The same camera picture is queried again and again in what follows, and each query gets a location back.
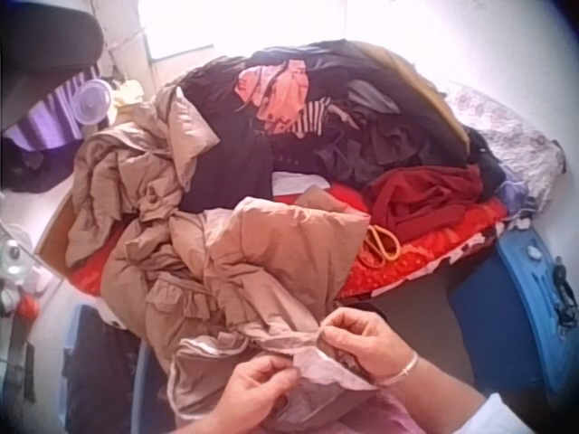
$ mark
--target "clothing pile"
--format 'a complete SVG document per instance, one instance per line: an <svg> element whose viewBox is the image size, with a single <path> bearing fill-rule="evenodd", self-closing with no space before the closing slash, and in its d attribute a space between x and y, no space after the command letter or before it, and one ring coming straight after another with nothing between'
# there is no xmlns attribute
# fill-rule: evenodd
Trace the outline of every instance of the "clothing pile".
<svg viewBox="0 0 579 434"><path fill-rule="evenodd" d="M505 218L506 178L399 56L348 41L272 48L188 72L81 146L66 261L107 258L101 295L194 420L237 363L312 352L356 268L396 263L476 207ZM375 396L336 366L332 383L310 366L265 428L318 429Z"/></svg>

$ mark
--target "window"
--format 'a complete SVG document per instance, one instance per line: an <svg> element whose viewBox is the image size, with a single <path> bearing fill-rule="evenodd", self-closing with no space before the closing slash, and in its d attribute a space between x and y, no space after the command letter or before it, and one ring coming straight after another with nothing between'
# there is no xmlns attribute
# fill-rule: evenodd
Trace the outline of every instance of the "window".
<svg viewBox="0 0 579 434"><path fill-rule="evenodd" d="M140 0L139 13L153 60L208 45L249 55L343 38L346 0Z"/></svg>
<svg viewBox="0 0 579 434"><path fill-rule="evenodd" d="M211 0L140 0L138 13L145 28L149 56L163 59L213 43Z"/></svg>

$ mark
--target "striped shirt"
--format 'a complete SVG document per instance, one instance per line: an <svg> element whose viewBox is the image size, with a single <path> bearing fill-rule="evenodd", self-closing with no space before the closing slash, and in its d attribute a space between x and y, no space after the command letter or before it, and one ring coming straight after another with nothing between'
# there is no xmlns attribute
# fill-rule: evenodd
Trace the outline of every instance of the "striped shirt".
<svg viewBox="0 0 579 434"><path fill-rule="evenodd" d="M307 102L300 111L296 120L288 129L298 137L304 137L306 133L322 135L322 126L327 116L327 109L332 103L330 97L324 97L318 101Z"/></svg>

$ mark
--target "pink fabric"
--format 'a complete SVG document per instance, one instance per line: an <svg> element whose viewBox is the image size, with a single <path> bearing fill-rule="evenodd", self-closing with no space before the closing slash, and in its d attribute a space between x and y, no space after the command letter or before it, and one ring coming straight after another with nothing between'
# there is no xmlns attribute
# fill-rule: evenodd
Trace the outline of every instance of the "pink fabric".
<svg viewBox="0 0 579 434"><path fill-rule="evenodd" d="M357 407L321 429L308 434L423 434L404 406L389 391L382 390L364 405ZM273 434L258 428L252 434Z"/></svg>
<svg viewBox="0 0 579 434"><path fill-rule="evenodd" d="M257 118L271 134L285 133L306 104L309 80L304 61L255 66L239 75L235 91L258 107Z"/></svg>

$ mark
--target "purple striped cloth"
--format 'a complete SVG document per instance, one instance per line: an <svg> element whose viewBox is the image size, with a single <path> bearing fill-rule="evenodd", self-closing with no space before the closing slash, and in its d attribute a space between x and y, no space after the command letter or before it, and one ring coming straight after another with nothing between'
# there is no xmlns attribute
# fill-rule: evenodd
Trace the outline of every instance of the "purple striped cloth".
<svg viewBox="0 0 579 434"><path fill-rule="evenodd" d="M81 125L72 114L71 100L84 83L98 77L96 65L75 75L32 107L3 136L26 151L54 149L82 139Z"/></svg>

